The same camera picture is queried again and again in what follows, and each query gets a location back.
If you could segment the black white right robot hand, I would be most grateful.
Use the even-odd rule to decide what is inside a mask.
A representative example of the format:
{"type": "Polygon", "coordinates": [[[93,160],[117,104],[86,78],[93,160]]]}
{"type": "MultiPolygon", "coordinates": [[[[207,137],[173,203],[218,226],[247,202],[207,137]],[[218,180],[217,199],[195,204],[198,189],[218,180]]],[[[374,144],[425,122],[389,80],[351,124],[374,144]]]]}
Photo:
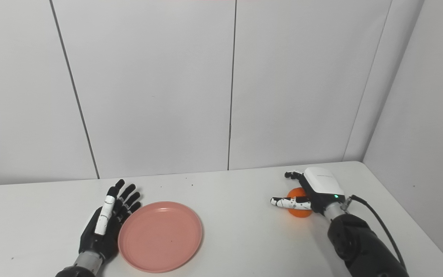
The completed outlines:
{"type": "Polygon", "coordinates": [[[285,209],[313,211],[329,221],[345,214],[341,208],[346,197],[330,170],[309,167],[304,172],[285,172],[285,178],[297,180],[306,196],[272,197],[271,205],[285,209]]]}

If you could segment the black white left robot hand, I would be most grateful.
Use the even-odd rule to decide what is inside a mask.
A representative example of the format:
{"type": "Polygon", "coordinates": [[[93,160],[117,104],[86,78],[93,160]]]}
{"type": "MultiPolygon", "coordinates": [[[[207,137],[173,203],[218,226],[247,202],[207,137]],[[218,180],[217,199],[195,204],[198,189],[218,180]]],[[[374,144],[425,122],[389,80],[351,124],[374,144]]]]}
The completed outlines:
{"type": "Polygon", "coordinates": [[[125,181],[120,179],[109,188],[102,206],[95,210],[80,237],[78,252],[94,252],[106,262],[118,254],[118,235],[125,221],[142,204],[141,194],[135,184],[123,188],[125,181]]]}

